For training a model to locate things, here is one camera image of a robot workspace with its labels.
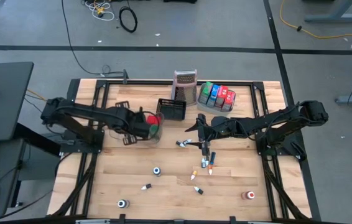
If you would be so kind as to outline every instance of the black basket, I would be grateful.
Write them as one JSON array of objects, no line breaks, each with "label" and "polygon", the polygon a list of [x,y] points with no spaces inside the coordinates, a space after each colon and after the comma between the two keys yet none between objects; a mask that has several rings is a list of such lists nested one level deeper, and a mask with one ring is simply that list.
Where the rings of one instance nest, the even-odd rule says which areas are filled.
[{"label": "black basket", "polygon": [[158,99],[157,113],[158,112],[161,112],[165,119],[182,121],[186,116],[186,102]]}]

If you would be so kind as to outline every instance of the gray floor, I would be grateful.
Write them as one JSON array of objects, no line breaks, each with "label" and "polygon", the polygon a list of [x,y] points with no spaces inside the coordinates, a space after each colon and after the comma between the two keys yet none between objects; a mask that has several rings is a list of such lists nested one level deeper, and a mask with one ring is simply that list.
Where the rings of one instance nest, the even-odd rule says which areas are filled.
[{"label": "gray floor", "polygon": [[[197,4],[131,1],[139,18],[134,34],[117,29],[116,21],[92,18],[79,1],[64,1],[73,45],[274,48],[262,1],[199,0]],[[280,3],[281,0],[270,0],[283,49],[352,50],[352,37],[347,38],[349,42],[317,40],[286,27],[279,20]],[[305,24],[302,20],[304,14],[327,12],[339,3],[340,0],[333,4],[286,0],[284,18],[293,24],[303,24],[318,35],[352,32],[352,24]],[[113,3],[115,11],[123,5],[126,3]],[[0,12],[0,45],[66,46],[60,2],[7,0]],[[170,78],[174,70],[197,68],[200,78],[281,81],[275,54],[113,51],[76,54],[90,71],[100,72],[108,64],[113,70],[126,68],[132,78]],[[295,101],[319,100],[330,115],[329,122],[321,128],[303,130],[322,219],[352,223],[352,108],[337,106],[333,101],[352,89],[352,56],[284,54],[284,60]],[[29,88],[47,98],[65,96],[71,78],[91,77],[78,67],[69,51],[0,50],[0,62],[21,61],[35,63]],[[34,103],[44,106],[39,101]],[[38,133],[47,132],[40,124],[39,112],[29,104],[23,105],[20,122]],[[39,197],[52,186],[53,180],[26,182],[20,200],[31,202],[35,199],[28,195],[36,193]],[[48,204],[49,197],[9,218],[42,217]]]}]

